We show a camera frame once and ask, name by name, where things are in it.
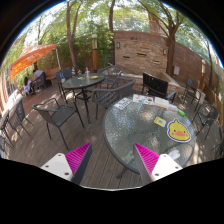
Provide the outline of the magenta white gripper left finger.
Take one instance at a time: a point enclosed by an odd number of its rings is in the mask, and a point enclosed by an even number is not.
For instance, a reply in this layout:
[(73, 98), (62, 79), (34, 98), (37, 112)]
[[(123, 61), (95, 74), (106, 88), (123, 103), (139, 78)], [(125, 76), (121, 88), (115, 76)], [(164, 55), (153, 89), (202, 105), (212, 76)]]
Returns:
[(42, 166), (42, 169), (79, 185), (91, 154), (92, 143), (89, 142), (67, 154), (57, 153)]

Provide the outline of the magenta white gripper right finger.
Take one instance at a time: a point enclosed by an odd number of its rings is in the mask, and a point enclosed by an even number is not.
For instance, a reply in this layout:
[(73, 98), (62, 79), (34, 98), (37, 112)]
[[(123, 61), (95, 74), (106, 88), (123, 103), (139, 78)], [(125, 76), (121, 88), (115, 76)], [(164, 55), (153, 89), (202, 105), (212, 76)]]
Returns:
[(140, 144), (133, 144), (133, 153), (143, 185), (166, 177), (182, 169), (168, 154), (157, 154)]

